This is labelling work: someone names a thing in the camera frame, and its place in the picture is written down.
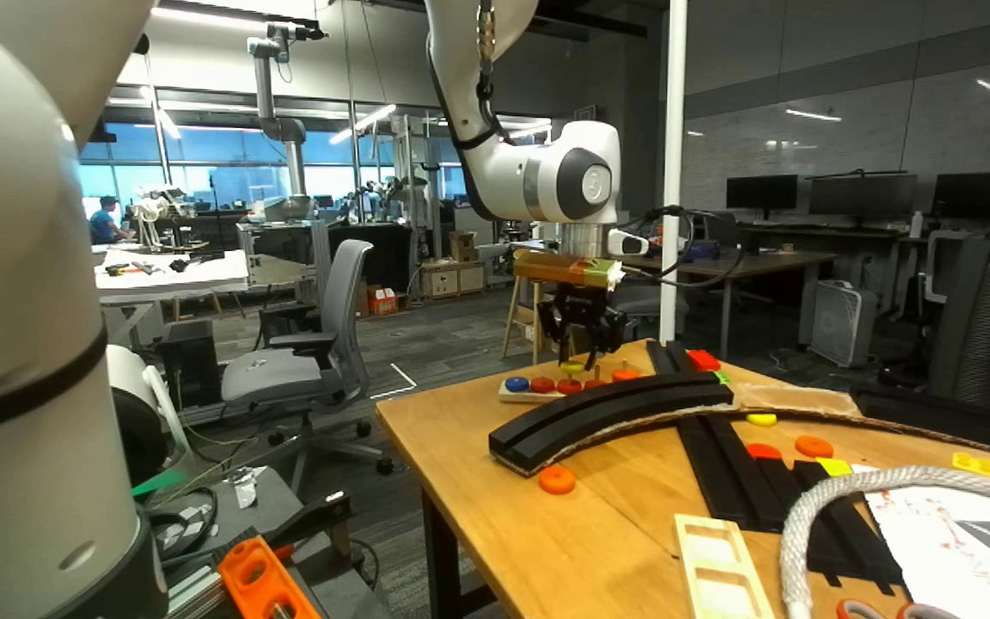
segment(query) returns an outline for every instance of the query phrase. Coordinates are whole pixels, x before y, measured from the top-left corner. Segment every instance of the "office chair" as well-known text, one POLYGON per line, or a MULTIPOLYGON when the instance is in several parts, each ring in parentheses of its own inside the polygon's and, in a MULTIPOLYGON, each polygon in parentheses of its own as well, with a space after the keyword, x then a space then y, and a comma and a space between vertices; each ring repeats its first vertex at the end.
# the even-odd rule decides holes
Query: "office chair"
MULTIPOLYGON (((358 278, 369 241, 342 241, 333 255, 318 325, 316 334, 271 338, 264 352, 246 352, 223 368, 219 399, 223 418, 279 418, 300 416, 302 432, 294 448, 308 448, 314 432, 333 426, 358 426, 369 432, 364 411, 352 404, 369 394, 369 368, 358 352, 358 278)), ((393 471, 393 457, 372 443, 324 443, 325 451, 373 459, 379 471, 393 471)), ((300 489, 306 451, 300 451, 292 489, 300 489)))

